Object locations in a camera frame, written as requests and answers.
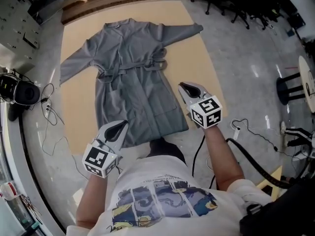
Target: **beige mat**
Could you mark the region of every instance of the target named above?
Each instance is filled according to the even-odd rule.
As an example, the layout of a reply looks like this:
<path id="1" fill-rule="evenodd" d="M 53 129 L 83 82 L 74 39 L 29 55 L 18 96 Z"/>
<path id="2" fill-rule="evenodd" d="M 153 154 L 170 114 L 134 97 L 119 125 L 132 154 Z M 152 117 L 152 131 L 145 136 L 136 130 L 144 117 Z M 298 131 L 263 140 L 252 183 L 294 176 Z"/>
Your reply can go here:
<path id="1" fill-rule="evenodd" d="M 193 21 L 180 1 L 152 1 L 129 4 L 79 19 L 64 27 L 61 62 L 79 49 L 84 41 L 97 33 L 104 23 L 127 18 L 165 25 L 190 25 Z M 220 84 L 200 35 L 167 47 L 167 68 L 164 70 L 184 114 L 187 113 L 177 87 L 179 82 L 191 81 L 203 85 L 216 95 L 227 116 Z M 87 143 L 97 134 L 95 117 L 95 78 L 97 69 L 89 67 L 61 85 L 65 135 L 73 154 L 84 153 Z M 189 128 L 194 123 L 187 118 Z"/>

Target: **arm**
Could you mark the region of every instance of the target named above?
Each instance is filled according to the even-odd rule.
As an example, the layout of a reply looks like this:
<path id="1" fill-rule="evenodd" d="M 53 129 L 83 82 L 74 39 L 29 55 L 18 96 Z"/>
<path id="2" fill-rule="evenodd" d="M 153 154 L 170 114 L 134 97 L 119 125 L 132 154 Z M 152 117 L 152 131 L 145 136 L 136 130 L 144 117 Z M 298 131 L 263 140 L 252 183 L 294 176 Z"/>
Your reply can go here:
<path id="1" fill-rule="evenodd" d="M 214 126 L 204 132 L 217 184 L 226 191 L 231 183 L 244 179 L 243 171 L 219 128 Z"/>
<path id="2" fill-rule="evenodd" d="M 105 211 L 107 178 L 91 175 L 76 213 L 76 225 L 92 229 Z"/>

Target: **tiled floor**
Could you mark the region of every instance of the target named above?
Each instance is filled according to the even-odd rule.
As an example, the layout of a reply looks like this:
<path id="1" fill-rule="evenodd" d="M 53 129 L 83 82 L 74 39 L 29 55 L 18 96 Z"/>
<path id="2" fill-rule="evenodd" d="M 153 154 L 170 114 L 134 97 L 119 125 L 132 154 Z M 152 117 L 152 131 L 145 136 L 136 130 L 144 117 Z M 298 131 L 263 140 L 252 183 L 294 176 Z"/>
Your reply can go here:
<path id="1" fill-rule="evenodd" d="M 204 27 L 201 36 L 219 77 L 229 111 L 229 116 L 219 125 L 226 138 L 233 136 L 234 131 L 230 127 L 233 118 L 247 118 L 255 132 L 266 136 L 281 151 L 283 151 L 282 140 L 276 135 L 279 133 L 281 120 L 284 119 L 289 126 L 312 130 L 311 114 L 303 99 L 296 100 L 289 106 L 283 106 L 277 97 L 275 81 L 279 74 L 285 77 L 295 73 L 296 70 L 285 69 L 285 67 L 296 66 L 299 55 L 305 56 L 297 38 L 287 37 L 285 31 L 289 29 L 289 26 L 284 20 L 274 23 L 274 30 L 266 29 L 265 31 L 261 30 L 259 22 L 253 21 L 250 22 L 250 30 L 247 30 L 239 20 L 235 24 L 230 22 L 232 13 L 227 12 L 225 16 L 222 16 L 213 6 L 210 15 L 207 16 L 204 13 L 205 3 L 181 1 L 192 19 Z M 28 76 L 37 81 L 41 88 L 48 83 L 54 84 L 52 106 L 62 117 L 59 65 L 63 26 L 60 18 L 59 12 L 43 25 L 37 66 L 28 73 Z M 55 142 L 63 137 L 63 124 L 58 121 L 56 126 L 50 124 L 47 126 L 39 104 L 33 111 L 25 113 L 24 122 L 31 161 L 42 190 L 63 225 L 74 224 L 76 208 L 87 182 L 77 172 L 74 159 L 78 170 L 88 177 L 88 173 L 81 164 L 81 158 L 71 156 L 65 139 L 57 143 L 53 156 L 43 152 L 42 146 L 47 153 L 52 153 Z M 242 130 L 238 141 L 263 168 L 272 172 L 283 163 L 284 173 L 294 175 L 290 157 L 275 152 L 272 146 L 262 138 L 250 134 L 244 125 L 240 124 L 240 126 Z M 46 127 L 47 138 L 44 141 Z M 201 130 L 187 131 L 170 135 L 166 139 L 182 150 L 191 168 L 193 156 L 202 135 Z M 234 146 L 232 149 L 245 176 L 255 183 L 260 182 L 262 177 L 258 172 Z M 148 144 L 143 144 L 123 151 L 125 157 L 121 162 L 121 168 L 132 163 L 137 156 L 148 153 L 149 147 Z M 285 152 L 294 153 L 292 149 L 287 149 Z M 207 148 L 203 145 L 195 167 L 195 177 L 203 187 L 209 186 L 213 176 L 205 163 L 207 155 Z M 117 177 L 116 171 L 110 174 L 108 195 L 111 194 Z"/>

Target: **white table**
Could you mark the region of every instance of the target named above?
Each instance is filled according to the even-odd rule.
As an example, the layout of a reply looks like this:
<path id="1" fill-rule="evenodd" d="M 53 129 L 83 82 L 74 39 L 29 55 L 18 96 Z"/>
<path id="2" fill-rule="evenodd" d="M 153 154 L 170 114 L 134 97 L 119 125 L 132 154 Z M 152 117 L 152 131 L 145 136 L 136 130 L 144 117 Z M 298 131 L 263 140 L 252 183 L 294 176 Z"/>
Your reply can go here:
<path id="1" fill-rule="evenodd" d="M 315 84 L 312 73 L 306 60 L 299 57 L 299 72 L 285 78 L 277 79 L 277 93 L 282 104 L 286 105 L 290 100 L 305 98 L 312 113 L 315 113 Z M 286 82 L 301 77 L 302 85 L 287 88 Z M 303 90 L 302 94 L 289 96 L 292 92 Z"/>

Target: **white cable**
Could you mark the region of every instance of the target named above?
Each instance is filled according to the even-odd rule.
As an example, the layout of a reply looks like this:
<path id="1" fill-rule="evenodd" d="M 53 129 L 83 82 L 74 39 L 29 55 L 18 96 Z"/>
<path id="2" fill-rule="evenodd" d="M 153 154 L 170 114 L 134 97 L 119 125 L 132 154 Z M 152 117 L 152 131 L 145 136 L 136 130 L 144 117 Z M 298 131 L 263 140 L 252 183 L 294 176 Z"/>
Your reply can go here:
<path id="1" fill-rule="evenodd" d="M 239 121 L 239 122 L 242 122 L 246 127 L 248 127 L 248 128 L 250 128 L 251 130 L 272 130 L 275 134 L 276 134 L 276 136 L 279 136 L 279 137 L 281 137 L 282 135 L 279 135 L 278 134 L 278 132 L 277 132 L 277 130 L 275 130 L 275 129 L 273 129 L 273 128 L 253 128 L 253 127 L 251 127 L 251 126 L 249 126 L 249 125 L 247 125 L 247 123 L 244 121 L 244 120 L 239 120 L 239 119 L 236 119 L 236 118 L 234 118 L 231 122 L 230 122 L 230 126 L 231 126 L 231 128 L 235 131 L 235 128 L 232 126 L 232 123 L 233 123 L 233 121 Z"/>
<path id="2" fill-rule="evenodd" d="M 209 165 L 208 165 L 208 159 L 209 159 L 209 157 L 210 157 L 210 156 L 208 155 L 208 157 L 207 157 L 207 159 L 206 159 L 206 165 L 207 165 L 208 169 L 213 172 L 213 169 L 211 169 L 211 168 L 209 167 Z"/>

